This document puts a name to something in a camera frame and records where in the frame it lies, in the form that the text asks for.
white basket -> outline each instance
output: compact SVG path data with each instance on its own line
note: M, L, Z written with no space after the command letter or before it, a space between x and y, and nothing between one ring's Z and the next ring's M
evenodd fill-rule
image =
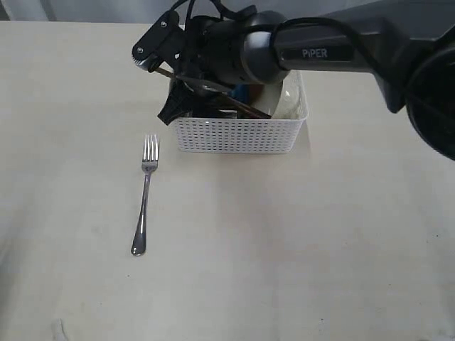
M304 83L298 72L299 119L175 120L178 148L199 153L288 153L308 116Z

gray wall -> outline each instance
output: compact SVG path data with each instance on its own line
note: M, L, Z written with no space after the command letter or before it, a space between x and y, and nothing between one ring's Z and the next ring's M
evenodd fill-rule
M2 0L11 20L152 23L175 0ZM231 9L256 4L288 18L315 16L373 0L224 0ZM208 0L198 0L195 13L214 14Z

fork tines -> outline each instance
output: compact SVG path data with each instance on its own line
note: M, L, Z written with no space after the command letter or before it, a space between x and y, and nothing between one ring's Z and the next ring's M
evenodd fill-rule
M158 161L159 141L156 134L147 134L144 139L143 161Z

perforated basket wall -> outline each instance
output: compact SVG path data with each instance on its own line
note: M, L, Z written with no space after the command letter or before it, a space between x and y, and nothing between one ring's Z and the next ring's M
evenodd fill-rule
M300 78L300 119L201 119L175 120L178 148L201 153L288 153L307 117Z

silver fork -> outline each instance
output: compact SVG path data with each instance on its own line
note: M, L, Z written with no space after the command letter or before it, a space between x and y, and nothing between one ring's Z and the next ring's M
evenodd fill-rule
M150 175L158 168L159 142L155 134L146 135L144 141L144 152L142 155L142 171L145 174L144 190L142 191L141 212L137 222L136 233L134 234L131 253L141 256L145 253L147 244L147 201L149 199Z

